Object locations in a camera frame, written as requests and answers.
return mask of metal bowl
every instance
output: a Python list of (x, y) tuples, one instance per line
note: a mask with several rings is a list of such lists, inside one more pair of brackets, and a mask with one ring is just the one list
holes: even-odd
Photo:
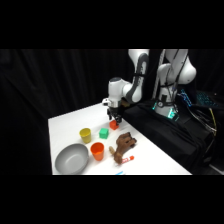
[(74, 144), (63, 149), (55, 160), (55, 168), (62, 175), (79, 174), (87, 165), (89, 152), (86, 146)]

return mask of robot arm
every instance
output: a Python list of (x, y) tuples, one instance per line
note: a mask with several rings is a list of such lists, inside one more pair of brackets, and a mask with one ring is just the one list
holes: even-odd
[(173, 119), (178, 112), (174, 104), (177, 86), (192, 82), (196, 77), (196, 69), (189, 60), (188, 49), (167, 49), (166, 58), (169, 63), (158, 69), (161, 86), (154, 109), (156, 113)]
[(130, 104), (137, 103), (142, 98), (142, 87), (149, 64), (149, 49), (129, 49), (129, 57), (135, 66), (132, 84), (116, 77), (109, 82), (109, 97), (103, 100), (103, 105), (108, 106), (110, 120), (115, 118), (117, 124), (122, 122), (119, 115), (121, 99), (124, 97)]

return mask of black backdrop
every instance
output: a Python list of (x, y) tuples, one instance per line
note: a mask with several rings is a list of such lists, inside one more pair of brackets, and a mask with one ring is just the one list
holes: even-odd
[[(150, 53), (142, 100), (153, 92), (161, 50)], [(194, 49), (197, 86), (224, 95), (224, 50)], [(0, 172), (51, 174), (48, 119), (102, 101), (115, 76), (131, 81), (127, 49), (1, 49)]]

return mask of table surface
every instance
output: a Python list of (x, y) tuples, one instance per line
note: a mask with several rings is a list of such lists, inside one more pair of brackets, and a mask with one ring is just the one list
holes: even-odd
[[(89, 161), (81, 175), (115, 175), (121, 171), (126, 175), (191, 175), (125, 120), (115, 131), (109, 128), (109, 123), (107, 107), (103, 107), (102, 104), (49, 119), (53, 175), (60, 175), (55, 168), (57, 155), (69, 145), (84, 144), (79, 136), (79, 131), (83, 128), (91, 129), (92, 141), (85, 144), (89, 150)], [(99, 138), (101, 128), (109, 129), (108, 139)], [(138, 142), (123, 158), (134, 156), (135, 159), (117, 167), (109, 147), (112, 146), (116, 150), (117, 138), (127, 132), (130, 132)], [(90, 147), (96, 142), (101, 142), (105, 146), (104, 159), (100, 162), (96, 161), (90, 152)]]

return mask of orange cup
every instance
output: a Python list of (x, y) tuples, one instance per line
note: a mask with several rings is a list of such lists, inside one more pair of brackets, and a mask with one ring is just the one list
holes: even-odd
[(90, 151), (92, 152), (95, 160), (101, 161), (104, 157), (104, 145), (97, 142), (91, 146)]

